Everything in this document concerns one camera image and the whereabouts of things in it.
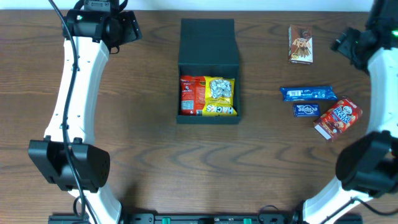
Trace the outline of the brown Pocky box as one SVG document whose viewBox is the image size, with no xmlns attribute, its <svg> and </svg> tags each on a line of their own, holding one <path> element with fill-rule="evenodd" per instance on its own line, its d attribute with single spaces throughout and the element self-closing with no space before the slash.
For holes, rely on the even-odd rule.
<svg viewBox="0 0 398 224">
<path fill-rule="evenodd" d="M 313 29 L 310 26 L 289 27 L 289 62 L 313 63 Z"/>
</svg>

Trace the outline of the red Hello Panda box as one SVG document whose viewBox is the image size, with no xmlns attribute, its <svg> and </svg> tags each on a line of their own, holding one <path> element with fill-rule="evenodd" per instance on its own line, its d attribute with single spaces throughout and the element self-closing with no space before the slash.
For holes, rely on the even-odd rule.
<svg viewBox="0 0 398 224">
<path fill-rule="evenodd" d="M 351 98 L 344 96 L 314 122 L 314 128 L 326 140 L 334 141 L 362 115 L 362 109 Z"/>
</svg>

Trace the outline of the dark green box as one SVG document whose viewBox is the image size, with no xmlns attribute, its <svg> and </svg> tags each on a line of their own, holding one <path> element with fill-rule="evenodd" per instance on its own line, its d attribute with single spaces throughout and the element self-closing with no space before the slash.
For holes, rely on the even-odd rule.
<svg viewBox="0 0 398 224">
<path fill-rule="evenodd" d="M 178 91 L 178 124 L 238 124 L 241 120 L 240 58 L 233 19 L 182 19 L 178 76 L 210 76 L 235 80 L 233 107 L 236 116 L 190 116 L 181 110 Z"/>
</svg>

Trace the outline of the red Hacks candy bag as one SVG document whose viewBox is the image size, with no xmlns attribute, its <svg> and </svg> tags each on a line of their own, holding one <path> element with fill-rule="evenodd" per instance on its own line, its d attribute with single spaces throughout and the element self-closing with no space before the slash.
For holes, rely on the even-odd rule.
<svg viewBox="0 0 398 224">
<path fill-rule="evenodd" d="M 180 84 L 181 114 L 201 116 L 205 106 L 205 77 L 184 75 L 180 78 Z"/>
</svg>

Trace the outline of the yellow Hacks candy bag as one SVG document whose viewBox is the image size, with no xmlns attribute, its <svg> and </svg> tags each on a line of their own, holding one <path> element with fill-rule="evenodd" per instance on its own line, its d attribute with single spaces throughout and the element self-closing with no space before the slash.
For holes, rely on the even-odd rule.
<svg viewBox="0 0 398 224">
<path fill-rule="evenodd" d="M 205 76 L 203 116 L 237 116 L 234 108 L 235 79 Z"/>
</svg>

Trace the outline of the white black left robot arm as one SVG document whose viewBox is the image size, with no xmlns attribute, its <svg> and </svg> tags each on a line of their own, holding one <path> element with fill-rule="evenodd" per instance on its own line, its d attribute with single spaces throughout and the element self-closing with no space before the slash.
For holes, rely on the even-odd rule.
<svg viewBox="0 0 398 224">
<path fill-rule="evenodd" d="M 104 68 L 120 46 L 140 40 L 126 1 L 78 1 L 61 16 L 64 64 L 52 118 L 28 155 L 44 179 L 74 197 L 73 214 L 49 222 L 121 223 L 122 205 L 107 180 L 109 153 L 95 146 L 94 118 Z"/>
</svg>

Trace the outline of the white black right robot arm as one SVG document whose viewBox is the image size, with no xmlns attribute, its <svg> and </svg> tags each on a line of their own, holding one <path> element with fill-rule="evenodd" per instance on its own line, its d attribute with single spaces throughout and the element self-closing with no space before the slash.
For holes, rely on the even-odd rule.
<svg viewBox="0 0 398 224">
<path fill-rule="evenodd" d="M 348 28 L 331 49 L 371 79 L 371 108 L 366 135 L 341 151 L 336 175 L 316 196 L 302 202 L 291 223 L 361 223 L 348 212 L 361 204 L 397 193 L 397 1 L 376 0 L 365 31 Z"/>
</svg>

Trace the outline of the blue Oreo cookie pack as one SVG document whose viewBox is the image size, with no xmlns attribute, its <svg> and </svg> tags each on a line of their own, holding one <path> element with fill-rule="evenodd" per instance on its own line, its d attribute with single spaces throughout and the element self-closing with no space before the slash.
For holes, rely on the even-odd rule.
<svg viewBox="0 0 398 224">
<path fill-rule="evenodd" d="M 332 86 L 280 87 L 284 101 L 337 100 Z"/>
</svg>

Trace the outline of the blue Eclipse mint tin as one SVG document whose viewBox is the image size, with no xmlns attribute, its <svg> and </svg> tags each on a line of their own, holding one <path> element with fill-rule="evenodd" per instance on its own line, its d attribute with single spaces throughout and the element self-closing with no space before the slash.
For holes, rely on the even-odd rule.
<svg viewBox="0 0 398 224">
<path fill-rule="evenodd" d="M 320 116 L 320 108 L 316 103 L 296 103 L 293 104 L 295 117 L 317 117 Z"/>
</svg>

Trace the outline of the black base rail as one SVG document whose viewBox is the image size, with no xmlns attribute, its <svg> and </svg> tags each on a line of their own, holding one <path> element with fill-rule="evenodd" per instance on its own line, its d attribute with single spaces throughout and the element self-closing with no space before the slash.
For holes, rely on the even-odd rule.
<svg viewBox="0 0 398 224">
<path fill-rule="evenodd" d="M 81 220 L 73 215 L 51 215 L 48 224 L 88 223 L 88 218 Z M 263 213 L 260 215 L 154 215 L 152 213 L 135 213 L 121 218 L 122 224 L 288 224 L 287 215 Z M 360 215 L 342 216 L 337 224 L 363 224 Z"/>
</svg>

